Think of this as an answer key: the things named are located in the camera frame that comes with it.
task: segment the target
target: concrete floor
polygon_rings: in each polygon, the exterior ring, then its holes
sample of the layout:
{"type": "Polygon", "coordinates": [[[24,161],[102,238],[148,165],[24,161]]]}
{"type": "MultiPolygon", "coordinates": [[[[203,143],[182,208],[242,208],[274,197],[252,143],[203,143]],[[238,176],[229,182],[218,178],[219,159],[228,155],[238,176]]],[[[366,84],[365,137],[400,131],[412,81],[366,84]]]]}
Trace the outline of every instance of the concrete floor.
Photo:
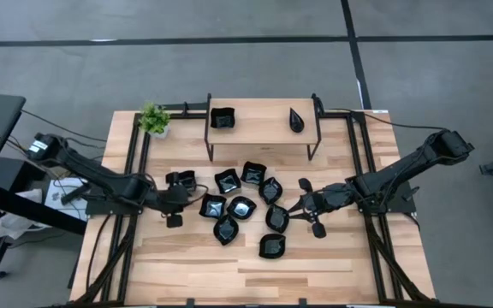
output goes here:
{"type": "MultiPolygon", "coordinates": [[[[493,1],[350,1],[357,35],[493,34],[493,1]]],[[[345,35],[339,1],[0,0],[0,40],[345,35]]],[[[493,305],[493,42],[359,45],[374,109],[397,122],[458,130],[476,151],[412,181],[437,297],[493,305]]],[[[308,97],[360,108],[348,43],[63,48],[0,47],[0,93],[26,109],[104,137],[114,110],[215,97],[308,97]]],[[[24,115],[13,135],[62,133],[24,115]]],[[[429,132],[397,128],[402,154],[429,132]]],[[[87,155],[95,152],[84,151],[87,155]]],[[[4,156],[17,154],[6,149],[4,156]]],[[[67,234],[5,256],[0,307],[65,302],[81,238],[67,234]]]]}

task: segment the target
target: white pot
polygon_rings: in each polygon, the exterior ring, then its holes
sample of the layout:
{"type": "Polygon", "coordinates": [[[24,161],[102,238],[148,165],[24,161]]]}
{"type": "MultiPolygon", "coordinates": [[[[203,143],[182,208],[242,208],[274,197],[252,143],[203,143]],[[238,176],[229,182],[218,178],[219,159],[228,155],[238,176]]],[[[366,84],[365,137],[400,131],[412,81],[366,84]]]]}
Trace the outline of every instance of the white pot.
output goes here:
{"type": "Polygon", "coordinates": [[[167,138],[167,134],[169,134],[169,126],[167,125],[166,127],[164,127],[164,130],[162,133],[150,133],[150,135],[153,137],[153,138],[157,138],[157,139],[165,139],[167,138]]]}

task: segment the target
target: small black bowl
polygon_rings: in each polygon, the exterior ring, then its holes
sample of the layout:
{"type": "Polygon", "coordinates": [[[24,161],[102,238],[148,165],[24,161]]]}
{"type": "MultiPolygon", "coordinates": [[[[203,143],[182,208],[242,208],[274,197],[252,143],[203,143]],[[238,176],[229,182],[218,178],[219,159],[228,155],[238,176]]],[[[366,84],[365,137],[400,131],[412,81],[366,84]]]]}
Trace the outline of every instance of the small black bowl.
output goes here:
{"type": "Polygon", "coordinates": [[[228,206],[228,214],[233,218],[248,219],[256,210],[256,204],[247,197],[238,196],[231,200],[228,206]]]}
{"type": "Polygon", "coordinates": [[[239,225],[230,215],[224,215],[218,219],[212,231],[214,232],[214,236],[220,241],[220,244],[226,246],[239,233],[239,225]]]}
{"type": "Polygon", "coordinates": [[[214,175],[214,181],[218,185],[221,194],[229,193],[235,189],[241,188],[241,181],[235,172],[235,169],[227,169],[222,173],[214,175]]]}
{"type": "Polygon", "coordinates": [[[212,128],[233,128],[233,126],[235,126],[235,109],[226,107],[211,110],[212,128]]]}
{"type": "Polygon", "coordinates": [[[199,215],[202,217],[219,219],[222,217],[226,200],[227,199],[222,196],[213,196],[207,193],[203,197],[203,203],[201,204],[199,215]]]}
{"type": "Polygon", "coordinates": [[[288,227],[290,215],[281,206],[272,204],[265,214],[265,224],[278,233],[283,233],[288,227]]]}
{"type": "Polygon", "coordinates": [[[267,205],[274,204],[282,195],[282,186],[274,177],[270,177],[262,183],[258,193],[267,205]]]}
{"type": "Polygon", "coordinates": [[[280,258],[284,254],[285,240],[280,234],[266,234],[260,240],[259,256],[262,258],[280,258]]]}
{"type": "Polygon", "coordinates": [[[263,164],[246,162],[245,166],[243,166],[241,181],[244,181],[245,183],[260,185],[264,181],[266,170],[267,167],[265,167],[263,164]]]}
{"type": "Polygon", "coordinates": [[[189,192],[194,192],[197,188],[195,180],[195,171],[186,170],[183,172],[171,172],[164,177],[169,187],[174,185],[183,185],[189,192]]]}

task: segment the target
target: wooden table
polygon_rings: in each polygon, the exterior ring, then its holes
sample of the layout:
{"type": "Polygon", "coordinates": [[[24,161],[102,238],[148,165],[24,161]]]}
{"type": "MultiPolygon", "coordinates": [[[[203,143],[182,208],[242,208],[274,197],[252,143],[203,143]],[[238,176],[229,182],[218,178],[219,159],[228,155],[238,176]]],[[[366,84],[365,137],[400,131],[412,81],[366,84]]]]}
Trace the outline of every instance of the wooden table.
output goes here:
{"type": "MultiPolygon", "coordinates": [[[[389,120],[387,113],[374,115],[389,120]]],[[[103,165],[116,172],[125,166],[133,118],[133,111],[117,111],[113,117],[103,165]]],[[[211,163],[204,125],[203,120],[173,120],[167,139],[151,141],[146,171],[158,187],[166,187],[167,173],[194,169],[198,182],[217,194],[215,173],[236,168],[240,175],[244,162],[251,161],[268,166],[266,178],[275,176],[284,188],[277,203],[288,208],[302,194],[299,178],[308,178],[318,189],[355,174],[344,120],[321,119],[323,140],[310,162],[302,145],[220,145],[211,163]]],[[[399,159],[392,127],[370,118],[367,125],[377,168],[399,159]]],[[[138,166],[141,139],[134,166],[138,166]]],[[[361,139],[359,148],[364,153],[361,139]]],[[[368,170],[364,162],[363,170],[368,170]]],[[[126,304],[184,305],[187,298],[195,298],[200,305],[297,304],[298,298],[307,298],[311,304],[377,303],[364,221],[355,205],[321,216],[328,233],[324,239],[314,238],[307,222],[292,221],[285,232],[285,255],[266,260],[258,256],[260,238],[270,233],[264,223],[266,205],[257,189],[248,185],[240,195],[251,198],[258,208],[249,221],[239,222],[240,233],[228,246],[220,246],[214,238],[215,221],[199,215],[200,202],[187,207],[181,228],[166,228],[160,213],[146,209],[136,231],[126,304]]],[[[85,292],[86,268],[103,219],[88,222],[71,299],[85,292]]],[[[434,296],[417,227],[400,214],[388,214],[388,219],[397,261],[422,292],[434,296]]],[[[112,228],[113,218],[96,251],[93,280],[108,257],[112,228]]],[[[387,295],[393,298],[383,260],[382,265],[387,295]]],[[[120,266],[116,273],[121,273],[120,266]]],[[[118,275],[113,278],[111,299],[116,298],[118,275]]]]}

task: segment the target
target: potted plant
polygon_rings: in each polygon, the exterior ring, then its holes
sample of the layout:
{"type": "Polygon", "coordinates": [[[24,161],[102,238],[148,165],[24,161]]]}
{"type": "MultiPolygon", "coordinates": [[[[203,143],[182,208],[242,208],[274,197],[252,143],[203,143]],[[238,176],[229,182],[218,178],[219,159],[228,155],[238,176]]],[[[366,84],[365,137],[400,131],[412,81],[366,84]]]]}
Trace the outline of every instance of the potted plant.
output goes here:
{"type": "Polygon", "coordinates": [[[169,133],[170,115],[164,107],[157,106],[153,102],[146,103],[140,118],[140,128],[148,132],[152,137],[165,139],[169,133]]]}

